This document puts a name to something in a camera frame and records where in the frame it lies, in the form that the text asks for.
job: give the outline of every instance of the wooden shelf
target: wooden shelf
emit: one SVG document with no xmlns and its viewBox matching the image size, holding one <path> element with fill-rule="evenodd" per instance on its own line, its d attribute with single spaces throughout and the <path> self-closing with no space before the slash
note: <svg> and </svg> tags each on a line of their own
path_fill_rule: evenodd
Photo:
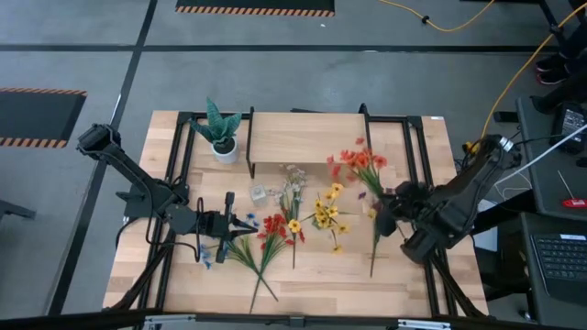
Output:
<svg viewBox="0 0 587 330">
<path fill-rule="evenodd" d="M 255 113 L 252 163 L 326 164 L 327 157 L 365 138 L 361 114 Z"/>
</svg>

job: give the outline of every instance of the wooden table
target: wooden table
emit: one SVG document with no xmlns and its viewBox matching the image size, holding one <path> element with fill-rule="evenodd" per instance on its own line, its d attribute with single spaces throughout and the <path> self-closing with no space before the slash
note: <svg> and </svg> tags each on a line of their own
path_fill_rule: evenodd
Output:
<svg viewBox="0 0 587 330">
<path fill-rule="evenodd" d="M 155 111 L 152 115 L 140 166 L 153 177 L 164 176 L 177 115 L 176 111 Z M 444 119 L 422 117 L 422 120 L 434 183 L 448 182 L 456 173 Z M 240 146 L 247 145 L 248 125 L 249 122 L 243 120 L 238 129 L 237 139 Z M 364 125 L 356 126 L 356 131 L 349 131 L 347 134 L 352 139 L 364 137 L 364 128 Z M 370 131 L 374 151 L 389 161 L 389 166 L 382 170 L 382 185 L 395 187 L 409 180 L 401 125 L 370 123 Z M 412 133 L 414 146 L 417 146 L 415 132 Z M 176 175 L 181 167 L 187 134 L 183 136 Z M 328 139 L 328 133 L 325 132 L 316 144 L 327 144 Z M 354 144 L 348 145 L 349 149 L 355 147 Z M 254 213 L 261 220 L 279 212 L 279 207 L 272 201 L 264 208 L 255 208 L 249 197 L 249 188 L 253 185 L 262 183 L 266 188 L 282 185 L 283 176 L 279 166 L 259 164 L 257 175 L 252 180 L 245 161 L 245 148 L 241 148 L 240 152 L 236 164 L 220 164 L 215 160 L 209 143 L 196 135 L 188 177 L 191 189 L 190 206 L 193 209 L 197 197 L 203 197 L 206 210 L 223 210 L 225 193 L 232 191 L 236 194 L 233 211 L 240 219 L 244 219 L 247 213 Z M 332 150 L 332 153 L 337 155 L 339 150 Z M 418 177 L 423 178 L 417 147 L 414 153 Z M 308 187 L 305 190 L 306 202 L 301 206 L 302 218 L 313 212 L 316 194 L 323 193 L 331 183 L 325 164 L 309 164 L 303 168 L 308 173 Z M 261 286 L 253 314 L 430 316 L 423 268 L 411 262 L 400 250 L 403 239 L 399 231 L 380 241 L 374 274 L 370 278 L 373 225 L 365 215 L 365 205 L 358 200 L 358 194 L 363 191 L 365 189 L 360 183 L 352 183 L 339 198 L 339 209 L 353 213 L 339 216 L 339 221 L 350 225 L 350 233 L 339 237 L 344 253 L 333 254 L 330 234 L 327 231 L 318 231 L 309 222 L 304 223 L 306 241 L 297 246 L 295 269 L 292 269 L 292 251 L 287 249 L 273 261 L 265 273 L 265 279 L 278 296 L 279 302 L 274 301 Z M 401 227 L 407 236 L 412 234 L 408 224 Z M 146 221 L 138 220 L 122 235 L 104 306 L 116 303 L 143 270 L 149 250 L 145 242 L 145 230 Z M 195 245 L 193 235 L 178 236 L 178 241 Z M 251 241 L 254 244 L 253 251 L 258 257 L 260 241 L 256 237 L 252 237 Z M 450 270 L 457 283 L 475 306 L 487 313 L 472 239 L 467 236 L 449 250 L 448 255 Z M 247 314 L 255 281 L 255 274 L 234 260 L 214 264 L 212 269 L 207 270 L 205 265 L 194 263 L 193 253 L 189 248 L 176 247 L 164 310 L 177 313 Z M 158 282 L 159 274 L 156 274 L 151 285 L 149 306 L 154 305 Z M 442 282 L 437 274 L 436 282 L 440 309 L 445 313 L 447 308 Z"/>
</svg>

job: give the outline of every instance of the potted plant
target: potted plant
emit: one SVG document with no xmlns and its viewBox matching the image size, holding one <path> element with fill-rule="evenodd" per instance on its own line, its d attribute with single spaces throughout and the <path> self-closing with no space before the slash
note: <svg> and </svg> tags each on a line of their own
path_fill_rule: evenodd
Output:
<svg viewBox="0 0 587 330">
<path fill-rule="evenodd" d="M 218 161 L 232 164 L 238 160 L 238 142 L 234 136 L 240 124 L 241 113 L 223 118 L 210 98 L 206 98 L 206 102 L 208 125 L 192 121 L 192 128 L 212 144 L 212 152 Z"/>
</svg>

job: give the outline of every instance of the green leaf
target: green leaf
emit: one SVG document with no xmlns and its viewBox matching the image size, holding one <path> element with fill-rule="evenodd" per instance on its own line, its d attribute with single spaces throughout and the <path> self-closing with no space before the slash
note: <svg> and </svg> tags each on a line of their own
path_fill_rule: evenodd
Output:
<svg viewBox="0 0 587 330">
<path fill-rule="evenodd" d="M 225 118 L 226 128 L 225 137 L 233 137 L 237 132 L 238 125 L 240 125 L 241 113 L 234 114 L 228 118 Z"/>
<path fill-rule="evenodd" d="M 206 109 L 206 116 L 208 117 L 208 125 L 210 126 L 210 130 L 214 139 L 220 139 L 222 137 L 222 132 L 224 132 L 226 128 L 226 122 L 220 115 L 220 111 L 218 107 L 209 97 L 206 97 L 207 102 L 207 109 Z"/>
<path fill-rule="evenodd" d="M 212 141 L 214 141 L 214 135 L 212 134 L 212 131 L 210 131 L 209 126 L 200 125 L 195 121 L 192 121 L 191 125 L 194 131 L 200 133 L 208 142 L 212 143 Z"/>
</svg>

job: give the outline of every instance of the yellow cable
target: yellow cable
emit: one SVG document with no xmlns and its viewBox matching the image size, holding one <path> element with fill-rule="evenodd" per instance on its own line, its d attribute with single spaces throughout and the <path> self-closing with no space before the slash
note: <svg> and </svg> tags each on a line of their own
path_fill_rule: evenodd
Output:
<svg viewBox="0 0 587 330">
<path fill-rule="evenodd" d="M 581 9 L 583 9 L 586 6 L 587 6 L 587 3 L 581 5 L 580 7 L 578 7 L 577 9 L 575 9 L 572 13 L 570 13 L 568 16 L 566 16 L 565 19 L 563 19 L 559 23 L 559 28 L 562 28 L 562 26 L 564 26 L 572 17 L 574 17 Z M 487 133 L 487 127 L 489 126 L 489 123 L 492 120 L 492 115 L 495 112 L 495 109 L 497 108 L 497 105 L 500 103 L 500 101 L 502 101 L 502 99 L 504 98 L 505 94 L 510 89 L 510 87 L 512 86 L 512 84 L 515 83 L 515 81 L 520 76 L 520 74 L 534 60 L 534 58 L 544 48 L 544 46 L 546 46 L 546 44 L 548 44 L 548 42 L 552 39 L 552 37 L 553 37 L 553 34 L 551 33 L 551 34 L 548 35 L 548 37 L 544 41 L 542 41 L 542 43 L 540 44 L 540 46 L 538 46 L 538 48 L 534 51 L 534 53 L 532 54 L 532 56 L 530 56 L 530 58 L 526 61 L 526 63 L 524 64 L 524 66 L 520 70 L 518 70 L 518 72 L 514 75 L 514 78 L 512 78 L 512 80 L 507 84 L 507 86 L 505 86 L 504 91 L 499 95 L 499 97 L 495 101 L 495 104 L 493 104 L 492 111 L 490 111 L 489 115 L 487 116 L 487 119 L 485 120 L 485 125 L 483 126 L 483 131 L 481 133 L 481 137 L 482 138 L 485 136 L 485 133 Z"/>
<path fill-rule="evenodd" d="M 392 5 L 392 6 L 396 6 L 396 7 L 405 9 L 405 10 L 409 11 L 410 13 L 416 15 L 417 17 L 424 18 L 424 16 L 422 16 L 420 13 L 416 12 L 414 9 L 412 9 L 412 8 L 406 6 L 406 5 L 396 4 L 396 3 L 393 3 L 393 2 L 387 1 L 387 0 L 379 0 L 379 1 L 380 2 L 383 2 L 383 3 L 387 4 L 387 5 Z M 495 2 L 495 0 L 490 1 L 489 4 L 487 4 L 479 13 L 477 13 L 477 15 L 475 15 L 473 18 L 471 18 L 469 21 L 467 21 L 467 23 L 465 23 L 465 24 L 463 24 L 461 26 L 455 27 L 455 28 L 442 28 L 442 27 L 438 27 L 436 24 L 432 23 L 432 21 L 430 19 L 428 19 L 426 21 L 426 23 L 429 24 L 432 28 L 437 29 L 438 31 L 442 31 L 442 32 L 454 32 L 454 31 L 460 30 L 462 28 L 465 28 L 470 23 L 472 23 L 472 21 L 474 21 L 475 19 L 477 19 L 477 17 L 479 17 L 481 14 L 483 14 L 483 12 L 485 10 L 487 10 L 487 8 L 489 8 L 494 2 Z"/>
</svg>

